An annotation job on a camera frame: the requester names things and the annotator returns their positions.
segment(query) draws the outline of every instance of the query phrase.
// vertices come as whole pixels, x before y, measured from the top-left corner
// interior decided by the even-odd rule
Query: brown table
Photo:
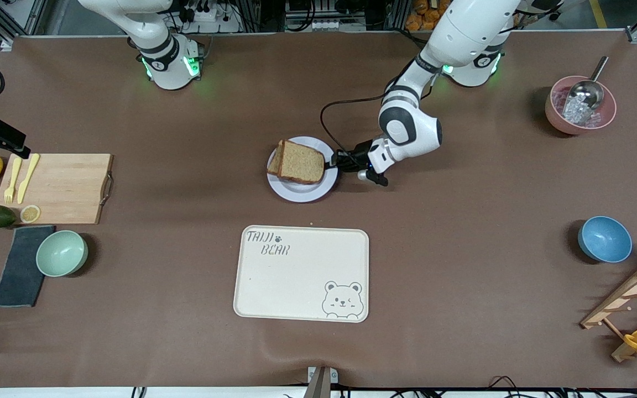
[[[591,53],[585,48],[596,48]],[[264,166],[281,138],[326,139],[329,101],[379,94],[416,53],[397,33],[222,37],[202,81],[149,83],[122,38],[18,39],[0,55],[0,118],[38,152],[116,156],[113,197],[79,277],[46,278],[34,308],[0,308],[0,386],[283,385],[306,367],[346,385],[637,387],[637,360],[584,331],[587,312],[637,269],[637,45],[624,33],[516,32],[485,86],[441,79],[423,109],[444,146],[389,170],[389,188],[344,176],[295,205]],[[544,119],[547,87],[603,54],[616,94],[606,132],[566,138]],[[377,134],[379,104],[332,108],[346,144]],[[635,240],[619,265],[576,249],[608,214]],[[243,228],[363,229],[370,314],[359,324],[256,320],[232,309]],[[11,231],[0,230],[0,273]],[[621,328],[629,314],[612,315]]]

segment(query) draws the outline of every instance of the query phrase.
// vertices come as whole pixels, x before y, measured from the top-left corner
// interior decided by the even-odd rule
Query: wooden cutting board
[[[102,212],[102,199],[112,186],[111,154],[40,154],[31,182],[21,204],[16,203],[18,187],[26,178],[29,159],[24,159],[16,181],[13,204],[6,204],[4,191],[11,181],[11,168],[16,155],[11,155],[0,186],[0,205],[16,214],[28,205],[41,209],[41,217],[33,224],[97,224]]]

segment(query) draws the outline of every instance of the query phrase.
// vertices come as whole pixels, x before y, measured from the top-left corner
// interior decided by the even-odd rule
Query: wooden rack
[[[637,271],[629,277],[626,282],[623,282],[614,290],[609,297],[606,297],[606,300],[604,300],[599,307],[596,307],[591,314],[587,315],[580,325],[583,328],[589,329],[604,324],[622,340],[624,335],[611,323],[608,316],[615,312],[630,311],[631,308],[627,306],[627,304],[630,300],[635,299],[637,299]],[[611,356],[618,362],[623,362],[624,360],[634,358],[634,353],[635,350],[626,343],[622,343]]]

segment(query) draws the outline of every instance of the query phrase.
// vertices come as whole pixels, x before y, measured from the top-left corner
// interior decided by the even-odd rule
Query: lemon slice
[[[38,217],[41,217],[41,209],[38,206],[26,206],[21,211],[21,222],[23,222],[24,224],[31,224],[32,222],[37,220]]]

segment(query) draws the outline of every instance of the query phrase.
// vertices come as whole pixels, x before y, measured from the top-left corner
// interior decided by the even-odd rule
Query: plate with bread
[[[283,139],[267,161],[267,180],[288,201],[313,202],[327,194],[338,179],[336,167],[324,166],[332,156],[333,149],[320,139]]]

